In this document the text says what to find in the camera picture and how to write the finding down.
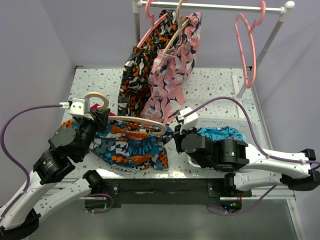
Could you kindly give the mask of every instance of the terrazzo tabletop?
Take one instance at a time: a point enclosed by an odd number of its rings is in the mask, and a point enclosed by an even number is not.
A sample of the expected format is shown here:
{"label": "terrazzo tabletop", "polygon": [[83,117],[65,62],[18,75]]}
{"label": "terrazzo tabletop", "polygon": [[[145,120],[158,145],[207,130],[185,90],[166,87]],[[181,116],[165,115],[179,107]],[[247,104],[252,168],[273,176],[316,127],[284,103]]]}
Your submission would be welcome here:
{"label": "terrazzo tabletop", "polygon": [[[84,69],[78,68],[75,72],[69,99],[83,98],[88,92],[100,92],[109,98],[109,108],[111,112],[117,113],[117,99],[119,86],[123,73],[123,68],[110,69]],[[239,86],[243,84],[242,69],[231,68],[195,68],[188,79],[183,83],[184,108],[196,108],[200,104],[220,96],[232,97],[234,87],[232,83],[232,74],[238,76]],[[97,98],[90,99],[91,105],[102,103]],[[243,95],[242,105],[246,109],[250,119],[257,123],[262,132],[259,115],[255,106],[254,98],[250,89],[247,89]],[[200,109],[200,117],[223,117],[238,118],[238,109],[236,105],[228,100],[215,101]],[[64,113],[63,121],[70,119],[68,110]],[[177,125],[174,121],[170,127],[173,129]],[[260,145],[266,148],[266,140],[262,137]],[[76,169],[66,176],[66,179],[77,179],[83,176],[88,170],[97,170],[103,178],[223,178],[223,174],[211,170],[194,167],[188,161],[185,153],[176,152],[176,144],[171,140],[165,145],[168,153],[169,169],[167,171],[155,170],[149,168],[138,172],[123,172],[111,168],[109,164],[92,153],[87,154],[83,162],[76,165]]]}

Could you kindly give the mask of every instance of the white plastic basket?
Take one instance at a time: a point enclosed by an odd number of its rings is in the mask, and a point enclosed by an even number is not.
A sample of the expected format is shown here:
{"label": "white plastic basket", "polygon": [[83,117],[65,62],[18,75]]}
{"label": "white plastic basket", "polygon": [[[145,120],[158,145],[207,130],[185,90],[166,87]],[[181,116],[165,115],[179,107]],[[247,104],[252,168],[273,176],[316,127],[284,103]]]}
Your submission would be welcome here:
{"label": "white plastic basket", "polygon": [[[262,130],[258,127],[256,122],[251,120],[251,124],[258,143],[263,147]],[[238,132],[242,134],[244,142],[256,146],[250,132],[249,124],[245,118],[199,116],[196,128],[223,128],[227,126],[238,130]],[[188,161],[192,166],[200,168],[198,164],[191,160],[190,156],[188,156]]]}

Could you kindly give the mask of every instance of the pink hanger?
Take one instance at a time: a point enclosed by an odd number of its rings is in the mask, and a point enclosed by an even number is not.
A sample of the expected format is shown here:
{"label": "pink hanger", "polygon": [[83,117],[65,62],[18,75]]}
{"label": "pink hanger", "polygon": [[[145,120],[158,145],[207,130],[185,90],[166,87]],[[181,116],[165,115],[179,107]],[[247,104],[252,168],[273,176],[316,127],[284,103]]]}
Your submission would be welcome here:
{"label": "pink hanger", "polygon": [[[247,19],[245,18],[245,16],[242,13],[239,13],[236,18],[235,18],[235,23],[234,23],[234,29],[235,29],[235,35],[236,35],[236,39],[238,41],[238,46],[239,46],[239,51],[240,51],[240,57],[242,60],[242,68],[243,68],[243,78],[244,78],[244,86],[249,89],[252,87],[252,85],[255,83],[256,80],[256,70],[257,70],[257,58],[256,58],[256,47],[255,47],[255,41],[254,41],[254,36],[253,36],[253,31],[255,29],[256,26],[259,26],[262,21],[265,18],[265,14],[266,14],[266,3],[264,1],[259,2],[258,6],[261,8],[261,16],[259,18],[259,20],[254,20],[252,26],[250,27]],[[251,81],[248,82],[248,75],[247,75],[247,65],[246,65],[246,60],[245,60],[245,56],[244,56],[244,52],[242,49],[242,43],[240,40],[240,36],[239,36],[239,31],[238,31],[238,20],[242,19],[247,32],[248,32],[248,36],[249,36],[249,40],[250,40],[250,46],[251,46],[251,55],[252,55],[252,78]]]}
{"label": "pink hanger", "polygon": [[155,15],[152,14],[150,15],[149,13],[149,8],[150,8],[150,4],[154,1],[157,0],[147,0],[144,11],[145,11],[145,17],[147,19],[151,20],[151,27],[150,29],[146,32],[146,34],[143,36],[143,38],[140,40],[140,42],[137,44],[138,48],[141,48],[142,44],[147,40],[148,36],[152,33],[152,31],[163,21],[166,19],[168,13],[164,14],[163,16],[161,16],[156,22],[155,22]]}

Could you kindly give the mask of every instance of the patterned fabric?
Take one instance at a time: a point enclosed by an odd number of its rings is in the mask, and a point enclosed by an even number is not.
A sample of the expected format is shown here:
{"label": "patterned fabric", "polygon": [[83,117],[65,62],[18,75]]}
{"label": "patterned fabric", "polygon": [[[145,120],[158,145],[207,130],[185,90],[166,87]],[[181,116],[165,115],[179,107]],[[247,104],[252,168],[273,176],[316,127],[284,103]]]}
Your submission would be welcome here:
{"label": "patterned fabric", "polygon": [[234,139],[243,141],[243,135],[231,126],[226,127],[201,127],[196,131],[201,136],[205,136],[212,141],[223,139]]}
{"label": "patterned fabric", "polygon": [[119,116],[140,117],[141,111],[149,99],[151,92],[148,77],[159,50],[164,49],[172,35],[178,29],[176,12],[162,10],[160,17],[168,13],[148,36],[142,47],[133,47],[133,51],[124,64],[123,75],[118,96]]}
{"label": "patterned fabric", "polygon": [[148,79],[151,97],[143,108],[142,118],[171,123],[185,103],[182,83],[196,64],[201,13],[195,12],[184,21],[187,19],[190,19],[190,22],[181,34],[180,42],[166,54],[160,50],[154,60]]}
{"label": "patterned fabric", "polygon": [[[79,124],[71,119],[61,126],[76,129]],[[137,172],[148,169],[149,166],[157,170],[167,170],[168,156],[164,145],[172,139],[173,131],[168,127],[163,136],[150,134],[151,131],[158,130],[157,127],[137,123],[110,121],[105,133],[95,135],[90,152],[121,171]]]}

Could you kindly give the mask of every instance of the clothes hanger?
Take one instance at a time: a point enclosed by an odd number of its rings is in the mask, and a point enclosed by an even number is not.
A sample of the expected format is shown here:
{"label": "clothes hanger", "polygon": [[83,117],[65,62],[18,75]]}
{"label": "clothes hanger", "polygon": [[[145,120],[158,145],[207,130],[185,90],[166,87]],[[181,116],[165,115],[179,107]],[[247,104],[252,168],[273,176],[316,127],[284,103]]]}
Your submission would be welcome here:
{"label": "clothes hanger", "polygon": [[173,34],[172,38],[170,39],[168,45],[165,47],[165,49],[163,50],[163,53],[167,53],[167,51],[169,50],[169,48],[173,45],[174,41],[176,40],[176,38],[179,36],[179,34],[181,33],[181,31],[183,29],[185,29],[185,27],[188,25],[188,23],[190,22],[190,19],[186,20],[184,23],[182,23],[182,18],[183,16],[180,16],[180,8],[181,5],[183,3],[186,3],[187,0],[180,0],[178,3],[178,6],[176,7],[176,19],[177,19],[177,23],[178,23],[178,30]]}
{"label": "clothes hanger", "polygon": [[[239,52],[240,52],[240,57],[242,61],[242,68],[243,68],[243,78],[244,78],[244,86],[249,89],[252,87],[252,85],[255,83],[256,80],[256,71],[257,71],[257,57],[256,57],[256,46],[255,46],[255,41],[254,41],[254,36],[253,36],[253,31],[256,26],[259,26],[262,21],[265,18],[266,14],[266,3],[264,1],[260,1],[258,6],[261,8],[261,15],[258,20],[254,20],[252,26],[249,25],[248,20],[245,18],[245,16],[242,13],[239,13],[234,22],[234,29],[235,29],[235,35],[236,39],[238,42],[239,46]],[[240,40],[239,36],[239,31],[238,31],[238,20],[241,19],[246,27],[249,40],[250,40],[250,47],[251,47],[251,56],[252,56],[252,69],[251,69],[251,81],[248,81],[248,74],[247,74],[247,65],[246,65],[246,60],[244,56],[244,51],[242,48],[242,43]]]}
{"label": "clothes hanger", "polygon": [[[99,106],[97,108],[98,111],[102,111],[105,110],[108,106],[109,106],[109,99],[107,98],[106,95],[100,93],[100,92],[96,92],[96,91],[92,91],[87,93],[84,96],[85,99],[90,99],[90,98],[99,98],[103,101],[103,105]],[[166,133],[168,127],[167,125],[157,122],[157,121],[153,121],[153,120],[149,120],[149,119],[144,119],[144,118],[140,118],[140,117],[135,117],[135,116],[109,116],[108,117],[109,121],[127,121],[127,122],[139,122],[141,124],[148,124],[151,126],[156,126],[158,128],[160,128],[160,131],[153,131],[151,134],[155,135],[155,136],[162,136]]]}
{"label": "clothes hanger", "polygon": [[144,8],[144,12],[145,12],[145,17],[147,19],[151,20],[151,27],[150,29],[146,32],[146,34],[143,36],[143,38],[140,40],[140,42],[137,44],[138,48],[141,48],[142,44],[144,44],[144,42],[147,40],[148,36],[152,33],[152,31],[163,21],[166,19],[168,13],[164,14],[163,16],[161,16],[156,22],[155,22],[155,15],[152,14],[150,15],[150,4],[154,1],[157,0],[147,0],[145,8]]}

